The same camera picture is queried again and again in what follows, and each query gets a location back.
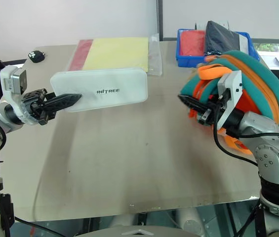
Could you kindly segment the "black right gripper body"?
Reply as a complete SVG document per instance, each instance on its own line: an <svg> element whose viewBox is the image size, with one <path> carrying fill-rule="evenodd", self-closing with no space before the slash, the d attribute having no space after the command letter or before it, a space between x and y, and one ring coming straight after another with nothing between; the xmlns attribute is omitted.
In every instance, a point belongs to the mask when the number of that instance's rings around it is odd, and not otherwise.
<svg viewBox="0 0 279 237"><path fill-rule="evenodd" d="M221 95L213 95L206 103L205 112L201 112L198 123L202 125L214 125L215 116L220 115L220 111L225 109L227 101L230 99L230 89L226 89Z"/></svg>

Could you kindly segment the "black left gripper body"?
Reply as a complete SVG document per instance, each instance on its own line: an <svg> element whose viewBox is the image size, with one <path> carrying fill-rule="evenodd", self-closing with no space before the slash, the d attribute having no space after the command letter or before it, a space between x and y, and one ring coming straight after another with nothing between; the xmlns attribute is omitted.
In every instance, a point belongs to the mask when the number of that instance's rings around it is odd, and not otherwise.
<svg viewBox="0 0 279 237"><path fill-rule="evenodd" d="M22 98L22 104L30 117L40 125L46 125L49 120L56 116L56 112L44 111L42 104L46 100L45 95L48 94L45 88L34 90L26 93Z"/></svg>

